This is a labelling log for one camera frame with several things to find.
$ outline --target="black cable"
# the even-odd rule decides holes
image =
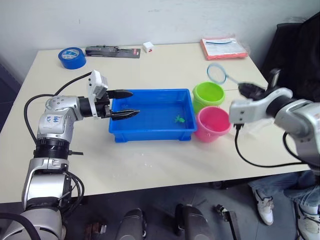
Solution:
[[[283,145],[284,145],[285,149],[288,151],[288,153],[289,153],[291,156],[293,156],[293,157],[295,157],[296,159],[298,159],[298,160],[300,160],[300,161],[303,162],[303,160],[302,160],[300,157],[298,157],[297,155],[295,155],[295,154],[291,151],[291,149],[288,147],[288,144],[287,144],[287,135],[288,135],[288,133],[285,131],[284,134],[283,134],[283,136],[282,136],[282,142],[283,142]]]
[[[15,213],[0,212],[0,219],[9,219],[20,223],[29,234],[30,239],[41,240],[36,228],[26,217]]]
[[[76,186],[77,186],[77,185],[74,184],[74,186],[73,186],[72,189],[71,189],[71,192],[75,189]]]
[[[239,131],[240,131],[242,125],[236,124],[235,127],[236,127],[236,133],[235,133],[235,138],[234,138],[235,149],[236,149],[236,152],[239,154],[240,158],[242,158],[246,163],[251,164],[256,167],[260,167],[260,168],[277,168],[277,167],[305,164],[304,162],[290,162],[290,163],[284,163],[284,164],[278,164],[278,165],[259,165],[259,164],[255,164],[255,163],[248,161],[247,159],[245,159],[244,156],[242,156],[242,154],[239,151],[239,147],[238,147],[238,136],[239,136]]]
[[[75,179],[73,180],[74,183],[76,184],[76,187],[78,189],[78,197],[76,199],[76,201],[74,202],[74,204],[63,214],[63,217],[66,218],[68,217],[81,203],[81,201],[83,200],[84,198],[84,194],[85,194],[85,185],[84,183],[81,181],[80,178],[78,178],[76,175],[74,175],[73,173],[67,171],[66,172],[72,179]]]
[[[73,84],[74,82],[76,82],[76,81],[78,81],[78,80],[80,80],[80,79],[83,79],[83,78],[85,78],[85,77],[88,77],[88,76],[90,76],[90,74],[91,74],[91,72],[88,72],[88,73],[86,73],[86,74],[84,74],[84,75],[82,75],[82,76],[78,76],[77,78],[75,78],[75,79],[67,82],[65,85],[63,85],[62,87],[60,87],[60,89],[59,89],[58,91],[56,91],[56,93],[55,93],[54,95],[57,96],[59,93],[62,92],[63,89],[65,89],[66,87],[68,87],[70,84]]]
[[[32,128],[29,124],[29,120],[28,120],[28,106],[29,104],[35,100],[35,99],[38,99],[38,98],[41,98],[41,97],[53,97],[54,95],[53,94],[40,94],[40,95],[36,95],[36,96],[33,96],[32,98],[30,98],[24,105],[24,109],[23,109],[23,116],[24,116],[24,121],[25,121],[25,125],[26,127],[28,128],[28,131],[34,141],[34,143],[37,142],[37,138],[34,134],[34,132],[32,131]]]

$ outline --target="blue tape roll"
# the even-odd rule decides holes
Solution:
[[[58,58],[66,69],[79,69],[86,64],[84,52],[78,47],[63,49]]]

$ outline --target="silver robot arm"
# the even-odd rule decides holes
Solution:
[[[248,99],[235,100],[229,109],[229,120],[243,125],[274,118],[274,123],[295,142],[298,158],[320,175],[320,103],[292,98],[287,88],[267,90],[250,83],[240,83],[240,93]]]
[[[127,98],[132,93],[107,89],[106,78],[94,70],[88,81],[88,98],[57,95],[45,104],[39,120],[34,157],[30,160],[22,191],[25,211],[21,214],[32,223],[42,240],[64,239],[62,215],[74,210],[71,205],[72,180],[82,191],[82,196],[84,193],[84,186],[77,183],[77,176],[68,172],[68,155],[82,155],[69,150],[74,123],[84,117],[121,120],[139,113],[134,109],[112,112],[110,99]],[[25,227],[14,221],[2,239],[27,240],[30,237]]]

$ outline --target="table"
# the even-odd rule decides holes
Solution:
[[[23,108],[32,96],[54,93],[64,83],[96,69],[108,79],[109,89],[170,89],[193,87],[208,81],[200,44],[157,45],[140,59],[87,57],[84,67],[68,70],[58,60],[60,50],[39,51],[0,133],[0,203],[19,202],[35,145],[26,128]],[[267,83],[252,60],[217,60],[227,73],[240,82]],[[231,101],[240,99],[237,85],[227,81],[226,98],[221,107],[229,109]],[[62,92],[87,96],[86,79]],[[29,106],[28,116],[34,132],[44,112],[47,98]],[[195,184],[249,178],[308,169],[306,165],[259,168],[238,156],[231,133],[213,143],[177,140],[132,141],[115,143],[108,132],[108,119],[85,118],[74,124],[70,149],[84,152],[72,155],[69,170],[82,179],[85,195],[173,185]],[[282,144],[283,131],[269,125],[255,134],[239,138],[239,148],[250,161],[258,164],[282,164],[296,161]]]

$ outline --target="gray floor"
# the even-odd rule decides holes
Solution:
[[[236,211],[242,240],[295,240],[296,227],[293,205],[282,193],[274,198],[274,224],[264,225],[256,213],[256,203],[247,185],[227,190],[214,190],[208,184],[171,186],[112,194],[94,195],[87,198],[68,219],[67,239],[83,239],[84,226],[90,221],[106,221],[107,231],[99,240],[113,240],[124,214],[134,208],[145,211],[148,229],[147,240],[182,240],[172,232],[175,206],[192,204],[207,218],[217,240],[232,240],[227,222],[212,207],[221,204]],[[0,212],[21,211],[20,203],[0,204]]]

